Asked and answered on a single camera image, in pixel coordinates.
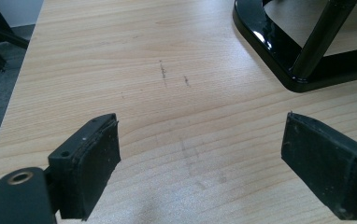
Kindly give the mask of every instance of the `wooden desk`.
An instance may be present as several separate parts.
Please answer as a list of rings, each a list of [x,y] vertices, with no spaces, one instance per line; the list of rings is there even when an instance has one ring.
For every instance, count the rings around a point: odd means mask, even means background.
[[[1,128],[0,178],[45,168],[86,121],[116,113],[122,162],[88,223],[341,223],[280,144],[291,110],[357,141],[357,81],[286,91],[233,3],[46,0]]]

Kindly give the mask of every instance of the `dark mark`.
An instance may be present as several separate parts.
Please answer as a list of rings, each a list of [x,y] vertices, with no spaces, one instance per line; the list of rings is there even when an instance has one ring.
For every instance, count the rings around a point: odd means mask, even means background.
[[[220,182],[221,184],[227,182],[227,177],[226,177],[222,172],[220,172],[219,182]]]
[[[204,184],[202,184],[200,181],[196,181],[196,185],[199,186],[199,188],[200,188],[201,190],[207,189],[206,186],[205,186]]]
[[[179,140],[181,144],[181,151],[183,153],[184,160],[187,165],[190,176],[195,176],[197,170],[196,164],[199,162],[199,152],[198,150],[196,150],[196,148],[186,148],[184,145],[184,141],[181,139]]]
[[[188,82],[188,78],[187,78],[186,76],[184,76],[184,80],[185,80],[185,84],[186,84],[188,87],[191,87],[190,82]]]
[[[159,60],[159,65],[161,66],[162,79],[164,80],[164,85],[166,86],[166,70],[164,70],[164,66],[162,65],[162,60]]]

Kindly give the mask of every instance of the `black metal leg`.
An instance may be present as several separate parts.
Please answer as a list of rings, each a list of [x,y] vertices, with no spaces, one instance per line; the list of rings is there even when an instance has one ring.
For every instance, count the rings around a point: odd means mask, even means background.
[[[27,49],[28,46],[29,46],[29,41],[24,39],[24,38],[21,38],[17,35],[14,35],[10,32],[7,32],[3,29],[0,29],[0,39],[3,39],[11,44],[14,44],[18,47],[21,47],[23,49]]]
[[[295,78],[307,80],[328,50],[357,0],[330,0],[293,65]]]

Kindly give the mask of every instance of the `glossy black base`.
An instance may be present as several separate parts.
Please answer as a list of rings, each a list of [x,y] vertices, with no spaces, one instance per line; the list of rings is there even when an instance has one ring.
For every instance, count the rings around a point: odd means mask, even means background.
[[[296,78],[292,68],[302,48],[266,15],[264,5],[270,1],[236,0],[233,17],[238,31],[284,87],[305,92],[357,79],[357,50],[322,57],[306,80]]]

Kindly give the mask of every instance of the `clamp jaw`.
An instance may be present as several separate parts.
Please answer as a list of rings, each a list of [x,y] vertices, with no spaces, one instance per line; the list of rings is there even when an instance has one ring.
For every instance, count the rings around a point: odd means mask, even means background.
[[[357,220],[357,142],[289,113],[281,157],[338,218]]]
[[[49,156],[50,166],[0,179],[0,223],[56,223],[88,219],[121,161],[115,114],[90,120]]]

